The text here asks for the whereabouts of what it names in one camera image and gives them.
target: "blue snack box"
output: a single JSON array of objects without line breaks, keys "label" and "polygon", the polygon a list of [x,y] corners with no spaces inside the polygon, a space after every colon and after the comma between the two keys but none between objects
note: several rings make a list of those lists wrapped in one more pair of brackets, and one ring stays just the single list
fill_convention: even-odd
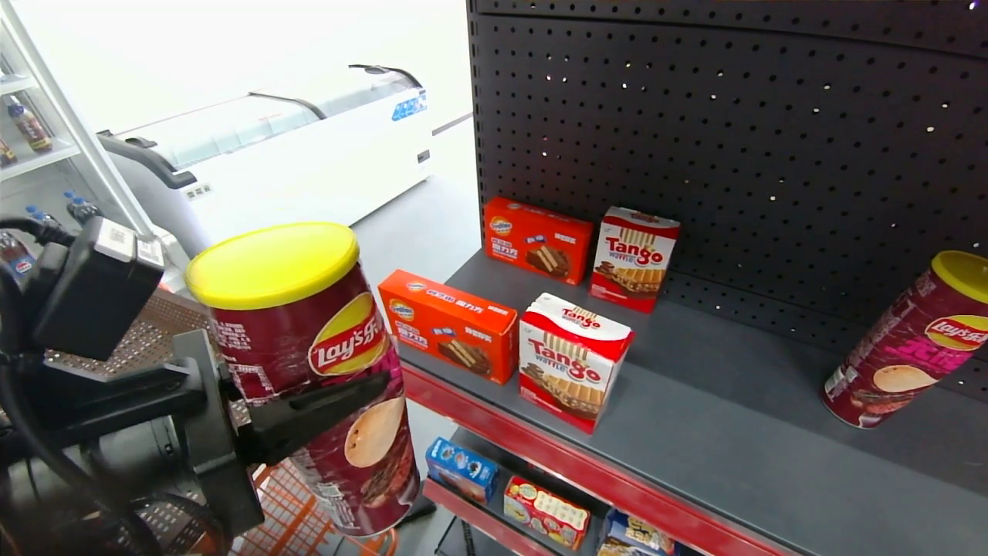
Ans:
[{"label": "blue snack box", "polygon": [[648,523],[611,508],[598,556],[680,556],[680,543]]},{"label": "blue snack box", "polygon": [[437,438],[426,452],[429,477],[465,497],[487,504],[494,496],[498,466],[493,461]]}]

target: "yellow lid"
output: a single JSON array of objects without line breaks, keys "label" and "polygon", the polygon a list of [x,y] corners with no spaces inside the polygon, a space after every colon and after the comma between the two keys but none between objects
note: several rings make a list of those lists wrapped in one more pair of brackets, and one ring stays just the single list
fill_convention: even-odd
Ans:
[{"label": "yellow lid", "polygon": [[317,294],[357,264],[349,228],[322,222],[275,226],[231,237],[189,263],[186,284],[208,307],[251,311]]},{"label": "yellow lid", "polygon": [[954,290],[988,304],[988,259],[963,251],[941,251],[933,257],[933,271]]}]

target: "snack box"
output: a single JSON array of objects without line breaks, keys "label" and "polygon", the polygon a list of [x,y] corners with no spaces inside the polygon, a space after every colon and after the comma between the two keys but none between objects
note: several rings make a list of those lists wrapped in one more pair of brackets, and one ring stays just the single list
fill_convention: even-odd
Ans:
[{"label": "snack box", "polygon": [[494,496],[498,466],[493,461],[437,438],[426,452],[429,477],[465,497],[487,504]]},{"label": "snack box", "polygon": [[504,515],[577,550],[590,527],[590,513],[546,489],[512,477],[504,491]]},{"label": "snack box", "polygon": [[583,281],[594,225],[495,197],[484,205],[484,251],[567,284]]},{"label": "snack box", "polygon": [[377,286],[391,332],[407,345],[505,384],[518,366],[518,313],[395,270]]},{"label": "snack box", "polygon": [[538,296],[519,324],[522,398],[592,433],[632,340],[624,324]]},{"label": "snack box", "polygon": [[674,220],[611,207],[601,222],[590,295],[651,313],[679,231]]},{"label": "snack box", "polygon": [[641,519],[611,508],[597,556],[680,556],[680,543]]}]

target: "red shelf edge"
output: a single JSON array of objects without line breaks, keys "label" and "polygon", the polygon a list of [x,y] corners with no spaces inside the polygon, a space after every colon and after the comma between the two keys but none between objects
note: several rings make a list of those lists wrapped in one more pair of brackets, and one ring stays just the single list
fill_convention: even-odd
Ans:
[{"label": "red shelf edge", "polygon": [[[657,490],[654,485],[629,475],[611,462],[596,458],[569,442],[508,416],[407,361],[402,361],[402,366],[405,395],[409,400],[452,419],[459,426],[543,469],[551,470],[608,504],[649,518],[656,526],[698,550],[716,556],[796,554],[754,531],[744,529],[671,493]],[[434,490],[441,488],[439,485],[433,487]],[[460,502],[470,506],[466,501]],[[475,524],[466,517],[463,519]],[[481,524],[477,526],[488,533],[494,532],[488,531]]]},{"label": "red shelf edge", "polygon": [[487,511],[481,510],[467,502],[456,493],[449,491],[432,479],[426,479],[423,494],[429,500],[446,508],[453,515],[483,531],[499,544],[526,556],[555,556],[555,553],[545,548],[534,539],[519,532],[511,525],[502,522]]}]

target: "bottled drink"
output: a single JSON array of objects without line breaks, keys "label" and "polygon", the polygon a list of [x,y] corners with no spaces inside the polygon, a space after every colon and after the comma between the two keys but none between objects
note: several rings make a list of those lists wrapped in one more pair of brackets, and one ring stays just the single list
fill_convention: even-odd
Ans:
[{"label": "bottled drink", "polygon": [[28,214],[30,214],[31,217],[34,218],[37,221],[50,222],[52,224],[61,226],[61,222],[59,222],[58,220],[56,220],[54,216],[52,216],[52,215],[46,213],[45,211],[39,209],[35,205],[28,205],[27,207],[24,208],[24,210],[25,211],[28,211]]},{"label": "bottled drink", "polygon": [[0,259],[14,269],[18,281],[23,281],[28,271],[35,267],[35,258],[15,235],[0,230]]},{"label": "bottled drink", "polygon": [[17,162],[17,153],[4,140],[0,139],[0,167]]},{"label": "bottled drink", "polygon": [[7,115],[17,124],[17,129],[20,130],[31,149],[35,152],[51,150],[51,137],[41,126],[41,122],[34,112],[28,110],[23,104],[14,103],[7,107]]},{"label": "bottled drink", "polygon": [[69,216],[72,220],[79,223],[79,226],[85,228],[86,223],[93,219],[93,217],[106,217],[103,211],[96,205],[86,201],[82,197],[79,197],[71,191],[66,191],[64,193],[67,199],[71,199],[71,202],[65,207],[68,211]]}]

